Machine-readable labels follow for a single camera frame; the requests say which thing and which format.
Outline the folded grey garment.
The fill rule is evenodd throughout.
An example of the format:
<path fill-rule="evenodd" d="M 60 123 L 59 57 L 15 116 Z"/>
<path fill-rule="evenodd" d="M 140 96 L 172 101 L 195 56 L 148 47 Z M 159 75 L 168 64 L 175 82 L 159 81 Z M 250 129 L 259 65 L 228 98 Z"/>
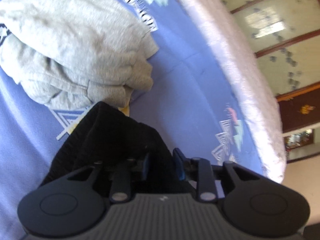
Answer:
<path fill-rule="evenodd" d="M 117 0 L 2 0 L 1 68 L 51 109 L 129 104 L 153 85 L 150 29 Z"/>

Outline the dark wooden door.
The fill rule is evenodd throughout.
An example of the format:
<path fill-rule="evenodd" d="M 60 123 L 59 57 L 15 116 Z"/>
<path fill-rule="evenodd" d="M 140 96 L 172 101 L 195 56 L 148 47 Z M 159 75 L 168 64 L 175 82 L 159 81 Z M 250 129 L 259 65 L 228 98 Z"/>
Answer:
<path fill-rule="evenodd" d="M 278 104 L 283 133 L 319 123 L 319 88 Z"/>

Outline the lilac quilted duvet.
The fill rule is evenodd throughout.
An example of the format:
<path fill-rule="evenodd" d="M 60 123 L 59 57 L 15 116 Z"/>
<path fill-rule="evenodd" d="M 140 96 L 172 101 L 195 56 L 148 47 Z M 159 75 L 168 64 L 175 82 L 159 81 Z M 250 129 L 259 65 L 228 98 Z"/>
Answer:
<path fill-rule="evenodd" d="M 210 46 L 245 117 L 269 179 L 281 183 L 286 153 L 278 103 L 244 34 L 220 0 L 178 0 Z"/>

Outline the blue patterned bed sheet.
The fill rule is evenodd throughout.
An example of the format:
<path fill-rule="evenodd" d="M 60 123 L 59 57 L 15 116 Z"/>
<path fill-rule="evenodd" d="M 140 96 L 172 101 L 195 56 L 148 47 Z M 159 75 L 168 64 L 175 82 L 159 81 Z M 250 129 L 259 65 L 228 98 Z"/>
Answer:
<path fill-rule="evenodd" d="M 127 0 L 117 0 L 127 7 Z M 149 59 L 154 84 L 134 92 L 130 116 L 155 128 L 170 150 L 212 164 L 231 160 L 264 173 L 251 132 L 211 49 L 176 0 L 135 0 L 130 11 L 151 24 L 159 51 Z M 10 66 L 1 68 L 1 239 L 21 239 L 22 197 L 40 184 L 53 156 L 85 114 L 33 101 Z"/>

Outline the black pants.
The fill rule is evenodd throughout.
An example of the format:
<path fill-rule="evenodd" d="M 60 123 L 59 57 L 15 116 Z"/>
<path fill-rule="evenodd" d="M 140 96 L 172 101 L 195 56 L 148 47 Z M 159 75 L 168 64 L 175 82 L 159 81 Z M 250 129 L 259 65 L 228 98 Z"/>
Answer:
<path fill-rule="evenodd" d="M 171 153 L 159 133 L 100 102 L 86 114 L 61 146 L 42 185 L 100 162 L 100 173 L 93 188 L 107 197 L 111 189 L 111 172 L 123 167 L 129 159 L 140 161 L 144 158 L 148 158 L 146 180 L 132 178 L 133 192 L 183 192 L 176 178 Z"/>

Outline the wooden glass-door wardrobe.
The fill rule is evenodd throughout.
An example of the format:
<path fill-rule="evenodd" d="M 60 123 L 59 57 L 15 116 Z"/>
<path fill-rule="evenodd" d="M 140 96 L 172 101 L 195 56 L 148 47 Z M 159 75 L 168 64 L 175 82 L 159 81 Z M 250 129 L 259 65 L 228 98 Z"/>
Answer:
<path fill-rule="evenodd" d="M 319 82 L 319 0 L 221 0 L 274 95 Z"/>

